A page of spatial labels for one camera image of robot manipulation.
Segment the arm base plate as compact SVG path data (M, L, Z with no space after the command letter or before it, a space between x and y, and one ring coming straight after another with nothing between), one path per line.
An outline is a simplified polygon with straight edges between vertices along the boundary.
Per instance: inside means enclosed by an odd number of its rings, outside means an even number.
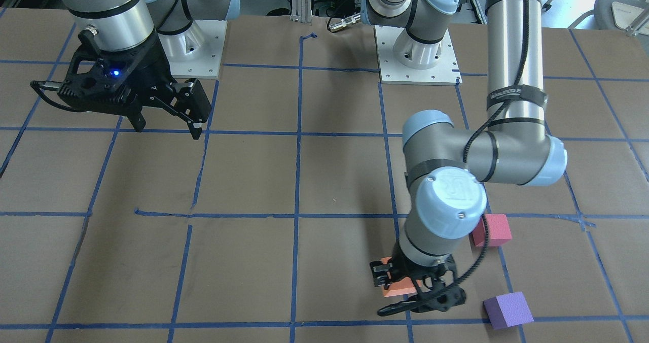
M179 79L217 79L228 21L193 21L174 35L159 34L171 74Z
M449 31L440 42L416 42L405 28L375 26L381 82L456 86L463 83Z

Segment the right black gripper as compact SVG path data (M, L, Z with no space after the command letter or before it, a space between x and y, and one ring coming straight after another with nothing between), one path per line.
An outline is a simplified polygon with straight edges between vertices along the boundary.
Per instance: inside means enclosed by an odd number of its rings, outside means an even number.
M101 50L98 35L89 28L79 32L81 44L56 89L62 108L125 116L143 132L142 107L157 107L183 120L198 140L212 110L208 96L199 79L175 82L158 34L118 51Z

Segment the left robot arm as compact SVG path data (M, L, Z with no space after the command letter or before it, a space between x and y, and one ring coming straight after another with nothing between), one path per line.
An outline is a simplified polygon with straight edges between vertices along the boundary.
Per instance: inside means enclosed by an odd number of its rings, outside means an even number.
M457 128L447 114L424 110L403 126L404 174L411 209L387 262L373 261L376 287L405 279L415 292L379 316L446 312L464 304L461 283L490 244L485 183L548 186L566 169L563 142L546 131L543 0L485 0L488 119Z

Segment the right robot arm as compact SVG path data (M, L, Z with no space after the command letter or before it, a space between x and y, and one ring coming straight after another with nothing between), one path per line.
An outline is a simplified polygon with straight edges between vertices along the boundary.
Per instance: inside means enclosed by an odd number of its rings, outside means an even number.
M72 113L94 112L146 126L144 107L181 119L198 140L212 112L201 82L177 81L171 63L209 57L199 21L230 21L240 0L62 0L80 27L80 46L62 82L30 83L41 99Z

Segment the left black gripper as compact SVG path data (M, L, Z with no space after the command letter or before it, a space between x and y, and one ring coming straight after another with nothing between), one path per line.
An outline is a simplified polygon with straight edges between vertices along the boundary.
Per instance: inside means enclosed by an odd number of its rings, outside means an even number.
M443 288L452 283L451 280L445 280L445 274L452 273L453 278L457 276L457 266L452 255L448 255L447 260L434 266L420 266L398 252L388 260L371 261L369 267L375 287L389 288L393 283L404 278L410 280L414 278L417 285L424 288L422 294L413 295L406 301L388 304L378 309L376 311L378 316L392 316L406 311L418 314L433 311L448 312L453 307L466 302L466 292L460 287L448 289L446 294L440 294Z

